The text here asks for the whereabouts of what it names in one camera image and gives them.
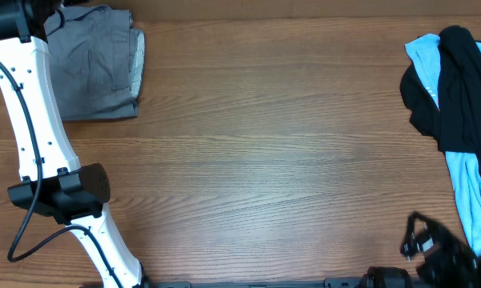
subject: clothing pile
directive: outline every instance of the clothing pile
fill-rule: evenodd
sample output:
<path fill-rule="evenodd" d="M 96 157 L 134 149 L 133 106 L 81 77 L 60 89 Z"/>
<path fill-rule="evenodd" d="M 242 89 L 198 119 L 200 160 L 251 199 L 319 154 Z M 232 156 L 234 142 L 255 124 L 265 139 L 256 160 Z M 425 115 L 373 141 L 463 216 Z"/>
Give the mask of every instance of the clothing pile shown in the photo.
<path fill-rule="evenodd" d="M 68 6 L 45 22 L 63 121 L 138 116 L 144 33 L 128 10 Z"/>
<path fill-rule="evenodd" d="M 445 153 L 469 245 L 481 255 L 481 42 L 459 26 L 406 44 L 400 85 L 411 124 Z"/>

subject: table surface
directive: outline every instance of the table surface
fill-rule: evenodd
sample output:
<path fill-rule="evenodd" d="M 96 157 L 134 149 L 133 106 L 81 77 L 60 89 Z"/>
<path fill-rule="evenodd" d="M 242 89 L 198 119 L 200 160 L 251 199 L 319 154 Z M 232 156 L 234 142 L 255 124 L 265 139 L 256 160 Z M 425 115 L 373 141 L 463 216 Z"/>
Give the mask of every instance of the table surface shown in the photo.
<path fill-rule="evenodd" d="M 83 165 L 105 166 L 114 220 L 156 280 L 412 271 L 399 254 L 410 212 L 463 230 L 443 155 L 408 122 L 403 45 L 453 24 L 481 39 L 481 17 L 138 22 L 139 117 L 66 132 Z M 99 281 L 70 234 L 8 263 L 25 215 L 7 197 L 17 183 L 0 93 L 0 287 Z M 18 252 L 59 228 L 35 215 Z"/>

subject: wood grain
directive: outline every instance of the wood grain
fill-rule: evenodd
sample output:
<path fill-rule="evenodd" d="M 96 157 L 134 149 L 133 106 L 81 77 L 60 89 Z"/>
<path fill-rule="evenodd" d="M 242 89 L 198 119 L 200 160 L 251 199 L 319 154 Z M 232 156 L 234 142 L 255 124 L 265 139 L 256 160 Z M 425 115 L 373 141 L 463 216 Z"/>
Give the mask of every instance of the wood grain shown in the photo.
<path fill-rule="evenodd" d="M 481 0 L 93 0 L 139 21 L 481 15 Z"/>
<path fill-rule="evenodd" d="M 140 116 L 73 122 L 83 164 L 101 162 L 126 244 L 154 279 L 319 280 L 399 255 L 418 210 L 463 237 L 444 157 L 408 122 L 403 44 L 481 17 L 139 22 Z M 99 281 L 70 235 L 27 260 L 6 252 L 24 211 L 0 94 L 0 286 Z M 20 251 L 57 228 L 35 216 Z"/>

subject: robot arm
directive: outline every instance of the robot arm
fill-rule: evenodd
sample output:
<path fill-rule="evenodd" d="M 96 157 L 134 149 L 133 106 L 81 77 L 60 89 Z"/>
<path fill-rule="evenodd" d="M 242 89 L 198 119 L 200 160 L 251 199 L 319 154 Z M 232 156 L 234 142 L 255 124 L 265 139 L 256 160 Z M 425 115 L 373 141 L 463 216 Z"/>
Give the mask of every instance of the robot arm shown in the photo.
<path fill-rule="evenodd" d="M 36 184 L 41 180 L 43 185 L 34 212 L 54 217 L 68 228 L 83 228 L 70 231 L 89 254 L 105 287 L 140 287 L 142 266 L 126 247 L 110 215 L 107 203 L 110 187 L 105 170 L 99 164 L 80 166 L 62 126 L 50 80 L 50 54 L 40 23 L 48 13 L 46 9 L 35 9 L 53 7 L 54 2 L 26 3 L 0 1 L 0 62 L 18 84 L 30 112 L 42 160 L 42 179 L 38 179 L 38 164 L 23 108 L 0 68 L 0 88 L 18 144 L 22 181 L 9 188 L 10 199 L 16 206 L 29 209 Z M 103 255 L 88 233 L 104 251 L 113 271 L 106 268 Z"/>

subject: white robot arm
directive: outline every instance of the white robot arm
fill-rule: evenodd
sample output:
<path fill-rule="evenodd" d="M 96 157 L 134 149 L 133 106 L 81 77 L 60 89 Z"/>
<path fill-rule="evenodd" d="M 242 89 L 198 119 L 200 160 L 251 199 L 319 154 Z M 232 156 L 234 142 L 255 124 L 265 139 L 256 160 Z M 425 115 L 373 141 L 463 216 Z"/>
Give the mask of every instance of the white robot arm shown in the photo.
<path fill-rule="evenodd" d="M 12 33 L 14 29 L 11 27 L 0 33 L 0 88 L 18 144 L 22 181 L 22 184 L 9 188 L 10 199 L 16 206 L 54 217 L 59 224 L 65 224 L 63 232 L 71 231 L 82 243 L 102 276 L 104 287 L 144 286 L 142 266 L 126 247 L 110 215 L 110 187 L 105 170 L 99 164 L 81 167 L 67 139 L 51 85 L 50 53 L 46 39 L 42 39 L 44 31 L 37 33 L 41 38 L 35 36 L 33 32 L 42 26 L 36 28 L 29 23 L 32 19 L 28 19 L 27 9 L 22 5 L 21 1 L 12 1 L 0 6 L 1 29 L 8 27 L 9 23 L 3 19 L 4 14 L 10 13 L 6 16 L 14 20 L 11 27 L 15 25 L 18 33 Z M 32 1 L 29 5 L 35 8 L 41 4 Z M 14 12 L 17 14 L 10 12 L 11 7 L 16 8 Z M 23 18 L 27 25 L 21 27 L 18 18 Z M 28 108 L 26 112 L 20 94 Z M 37 141 L 32 141 L 30 128 L 33 128 Z M 36 161 L 35 146 L 41 165 Z M 37 184 L 40 189 L 36 198 Z M 30 216 L 27 214 L 24 226 L 28 220 Z M 33 253 L 12 258 L 17 244 L 17 241 L 13 244 L 8 257 L 10 261 L 21 260 Z"/>

